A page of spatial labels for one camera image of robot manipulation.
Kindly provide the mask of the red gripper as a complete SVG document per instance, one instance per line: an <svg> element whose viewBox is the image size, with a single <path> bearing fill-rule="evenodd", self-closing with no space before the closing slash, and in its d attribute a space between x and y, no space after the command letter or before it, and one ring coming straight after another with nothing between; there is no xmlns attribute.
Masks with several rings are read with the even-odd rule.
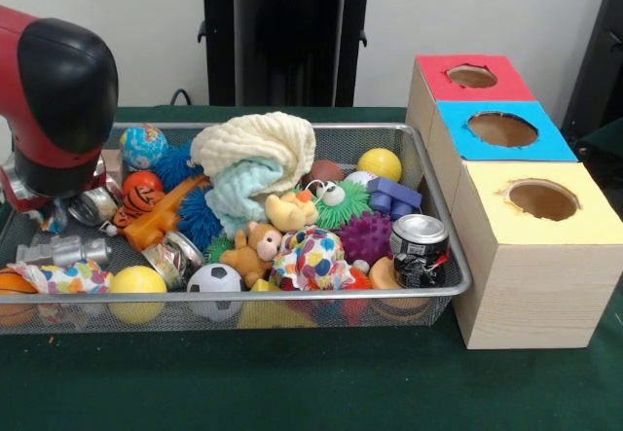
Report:
<svg viewBox="0 0 623 431"><path fill-rule="evenodd" d="M99 158L92 178L85 185L79 187L77 191L71 192L66 197L73 198L83 192L104 186L105 183L106 165L104 159ZM23 213L35 210L53 201L52 197L34 193L25 186L23 179L18 176L14 158L7 158L1 165L1 188L6 201L17 212Z"/></svg>

